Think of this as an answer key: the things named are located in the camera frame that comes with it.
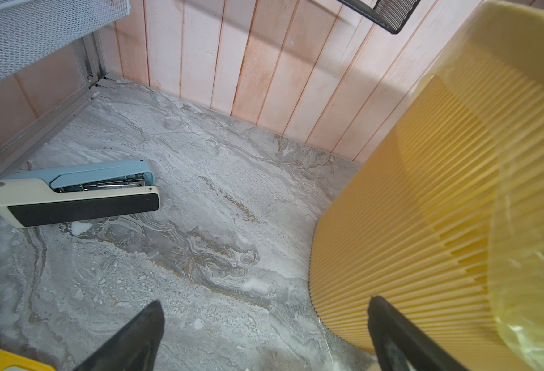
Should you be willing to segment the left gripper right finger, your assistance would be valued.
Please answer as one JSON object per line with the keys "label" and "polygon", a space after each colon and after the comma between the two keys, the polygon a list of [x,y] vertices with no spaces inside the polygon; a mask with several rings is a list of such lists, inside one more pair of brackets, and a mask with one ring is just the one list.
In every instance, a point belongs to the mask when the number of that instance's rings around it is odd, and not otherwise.
{"label": "left gripper right finger", "polygon": [[385,298],[370,299],[368,330],[381,370],[465,370]]}

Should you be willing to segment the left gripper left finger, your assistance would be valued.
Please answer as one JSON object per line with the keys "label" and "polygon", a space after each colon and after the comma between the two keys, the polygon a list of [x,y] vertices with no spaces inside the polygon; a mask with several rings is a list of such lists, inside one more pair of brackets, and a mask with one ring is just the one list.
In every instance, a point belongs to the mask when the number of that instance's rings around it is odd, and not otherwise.
{"label": "left gripper left finger", "polygon": [[164,330],[162,305],[155,300],[74,370],[153,370]]}

